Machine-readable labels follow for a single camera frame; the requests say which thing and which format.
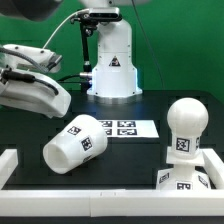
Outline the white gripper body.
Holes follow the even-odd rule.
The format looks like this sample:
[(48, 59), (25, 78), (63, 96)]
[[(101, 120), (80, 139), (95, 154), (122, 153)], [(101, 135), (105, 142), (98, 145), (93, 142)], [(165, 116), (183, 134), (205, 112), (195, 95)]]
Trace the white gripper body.
[(71, 102), (70, 94), (46, 75), (20, 69), (0, 70), (0, 105), (63, 117)]

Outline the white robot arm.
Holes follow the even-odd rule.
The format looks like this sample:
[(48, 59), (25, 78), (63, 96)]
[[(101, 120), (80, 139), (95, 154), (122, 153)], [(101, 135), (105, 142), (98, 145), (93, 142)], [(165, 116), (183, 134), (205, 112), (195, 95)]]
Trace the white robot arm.
[[(148, 0), (79, 0), (84, 8), (67, 19), (80, 24), (87, 94), (108, 103), (138, 96), (137, 69), (132, 64), (132, 29), (120, 13), (121, 5)], [(42, 21), (63, 0), (0, 0), (0, 16)], [(62, 117), (70, 94), (46, 74), (59, 70), (62, 57), (43, 46), (0, 46), (0, 105)]]

